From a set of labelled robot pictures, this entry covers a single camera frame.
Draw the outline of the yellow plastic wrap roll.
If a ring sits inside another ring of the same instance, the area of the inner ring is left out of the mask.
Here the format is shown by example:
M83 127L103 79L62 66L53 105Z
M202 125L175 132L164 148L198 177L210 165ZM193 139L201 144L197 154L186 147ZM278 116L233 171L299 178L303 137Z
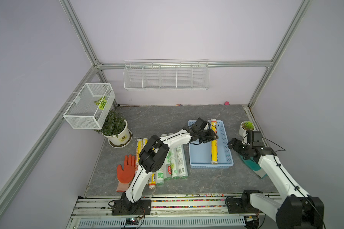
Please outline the yellow plastic wrap roll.
M211 129L217 134L217 120L211 119ZM211 142L211 164L218 164L218 149L217 149L217 139Z

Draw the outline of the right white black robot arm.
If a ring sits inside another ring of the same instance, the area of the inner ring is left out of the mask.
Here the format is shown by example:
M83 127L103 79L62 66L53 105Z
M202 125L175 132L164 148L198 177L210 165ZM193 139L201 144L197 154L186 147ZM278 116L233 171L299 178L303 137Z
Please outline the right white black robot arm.
M232 138L228 148L239 153L244 160L258 164L279 192L282 203L278 203L258 190L245 190L242 207L260 211L270 217L279 229L324 229L324 203L311 196L288 173L280 162L277 152L266 147L260 131L247 131L243 140Z

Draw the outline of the small white potted succulent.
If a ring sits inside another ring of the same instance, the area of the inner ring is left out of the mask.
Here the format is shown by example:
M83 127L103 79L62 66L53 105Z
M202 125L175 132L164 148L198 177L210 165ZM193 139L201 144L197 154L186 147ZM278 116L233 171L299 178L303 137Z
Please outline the small white potted succulent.
M240 135L241 137L244 137L244 136L246 136L247 131L249 131L249 130L250 130L250 131L255 131L255 130L256 130L254 124L253 124L252 122L250 122L250 121L244 121L244 122L242 122L241 125L240 125L240 128L239 128L239 135Z

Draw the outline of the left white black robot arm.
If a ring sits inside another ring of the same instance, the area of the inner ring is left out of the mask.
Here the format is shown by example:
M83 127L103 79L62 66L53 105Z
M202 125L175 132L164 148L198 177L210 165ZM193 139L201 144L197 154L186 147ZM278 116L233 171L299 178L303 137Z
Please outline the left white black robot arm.
M198 118L191 126L185 127L172 135L166 137L152 135L140 152L136 175L129 188L121 196L122 204L127 208L136 205L141 199L144 187L150 177L161 168L171 149L194 141L205 144L217 139L218 136L211 129L210 123L201 118Z

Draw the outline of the green work glove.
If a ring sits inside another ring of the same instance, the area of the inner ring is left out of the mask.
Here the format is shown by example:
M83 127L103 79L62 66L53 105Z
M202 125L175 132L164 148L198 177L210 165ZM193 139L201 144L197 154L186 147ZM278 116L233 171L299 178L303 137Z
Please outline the green work glove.
M251 169L258 177L264 178L267 176L266 172L253 160L251 159L244 159L242 156L240 156L243 163Z

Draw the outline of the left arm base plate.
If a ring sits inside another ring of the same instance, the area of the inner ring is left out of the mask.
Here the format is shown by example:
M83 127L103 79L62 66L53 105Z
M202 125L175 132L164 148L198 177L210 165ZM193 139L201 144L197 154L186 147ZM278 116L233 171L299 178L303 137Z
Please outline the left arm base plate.
M125 197L112 200L108 205L112 210L113 216L150 215L152 209L152 201L150 199L140 199L132 203Z

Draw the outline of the aluminium rail frame front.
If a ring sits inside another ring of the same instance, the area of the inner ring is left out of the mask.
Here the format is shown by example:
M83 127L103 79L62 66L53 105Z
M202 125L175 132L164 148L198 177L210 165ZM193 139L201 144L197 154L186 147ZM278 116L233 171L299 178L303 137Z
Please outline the aluminium rail frame front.
M113 215L117 196L80 198L68 229L272 229L276 224L264 213L244 213L229 205L240 193L167 194L146 196L151 203L132 215Z

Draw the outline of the light blue plastic basket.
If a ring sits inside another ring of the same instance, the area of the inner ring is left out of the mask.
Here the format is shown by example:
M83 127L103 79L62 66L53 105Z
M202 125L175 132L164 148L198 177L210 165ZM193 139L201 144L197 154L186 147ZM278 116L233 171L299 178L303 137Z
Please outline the light blue plastic basket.
M231 151L228 148L228 139L224 122L217 121L217 161L218 164L211 163L211 143L189 144L189 158L192 169L228 169L234 165Z

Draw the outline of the yellow wrap roll leftmost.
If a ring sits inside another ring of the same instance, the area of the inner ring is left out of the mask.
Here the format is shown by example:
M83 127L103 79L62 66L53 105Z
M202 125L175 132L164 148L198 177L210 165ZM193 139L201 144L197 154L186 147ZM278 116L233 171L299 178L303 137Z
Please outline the yellow wrap roll leftmost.
M139 164L139 159L140 159L140 152L142 150L142 139L141 138L138 138L137 139L137 146L136 146L136 157L135 157L135 162L136 162L136 165Z

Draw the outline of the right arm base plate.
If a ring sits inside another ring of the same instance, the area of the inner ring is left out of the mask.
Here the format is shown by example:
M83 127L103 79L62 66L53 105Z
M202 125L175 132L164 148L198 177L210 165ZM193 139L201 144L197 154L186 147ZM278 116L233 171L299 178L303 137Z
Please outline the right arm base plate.
M250 194L253 193L262 194L259 190L248 189L243 191L240 198L227 196L225 199L225 205L227 206L229 214L253 213L258 215L260 210L254 208L250 203Z

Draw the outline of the large potted green plant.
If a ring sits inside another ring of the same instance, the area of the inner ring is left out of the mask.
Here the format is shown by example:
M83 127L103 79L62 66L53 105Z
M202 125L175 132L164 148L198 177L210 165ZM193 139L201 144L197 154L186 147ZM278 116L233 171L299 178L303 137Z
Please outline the large potted green plant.
M114 148L123 148L132 139L132 132L128 128L127 120L114 110L109 111L103 127L95 132L103 135Z

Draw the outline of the red orange work glove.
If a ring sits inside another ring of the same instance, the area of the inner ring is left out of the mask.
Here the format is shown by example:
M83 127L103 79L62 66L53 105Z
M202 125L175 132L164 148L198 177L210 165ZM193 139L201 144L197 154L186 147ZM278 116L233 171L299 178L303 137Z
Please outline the red orange work glove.
M118 179L118 185L116 192L125 192L132 182L135 171L137 169L136 162L135 162L135 156L128 155L124 157L124 164L118 165L117 167L117 179Z

